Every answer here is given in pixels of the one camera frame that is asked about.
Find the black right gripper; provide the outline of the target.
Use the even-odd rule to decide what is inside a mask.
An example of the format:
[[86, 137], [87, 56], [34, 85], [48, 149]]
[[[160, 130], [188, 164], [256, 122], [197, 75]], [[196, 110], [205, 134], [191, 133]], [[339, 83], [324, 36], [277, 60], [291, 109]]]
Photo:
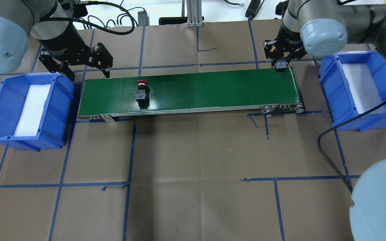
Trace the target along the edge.
[[263, 43], [265, 56], [275, 67], [277, 59], [286, 57], [286, 67], [291, 61], [302, 59], [306, 54], [303, 41], [298, 32], [293, 32], [282, 26], [274, 40], [265, 40]]

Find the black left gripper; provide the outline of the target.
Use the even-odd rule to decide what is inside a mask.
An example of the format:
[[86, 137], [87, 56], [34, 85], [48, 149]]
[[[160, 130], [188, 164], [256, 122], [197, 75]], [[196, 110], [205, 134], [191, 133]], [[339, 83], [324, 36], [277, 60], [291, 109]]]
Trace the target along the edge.
[[39, 61], [50, 73], [60, 73], [75, 80], [69, 65], [86, 65], [101, 70], [110, 78], [113, 56], [103, 43], [94, 48], [87, 46], [73, 25], [74, 19], [67, 17], [43, 18], [32, 27], [32, 36], [47, 54], [40, 54]]

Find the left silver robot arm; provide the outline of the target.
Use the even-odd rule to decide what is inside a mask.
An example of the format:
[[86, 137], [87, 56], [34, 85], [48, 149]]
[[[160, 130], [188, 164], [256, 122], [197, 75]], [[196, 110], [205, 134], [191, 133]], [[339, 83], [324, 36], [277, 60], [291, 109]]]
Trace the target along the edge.
[[87, 15], [79, 0], [0, 0], [0, 74], [20, 67], [29, 37], [41, 45], [38, 59], [50, 73], [74, 81], [71, 66], [86, 65], [110, 76], [113, 57], [102, 43], [89, 47], [73, 22]]

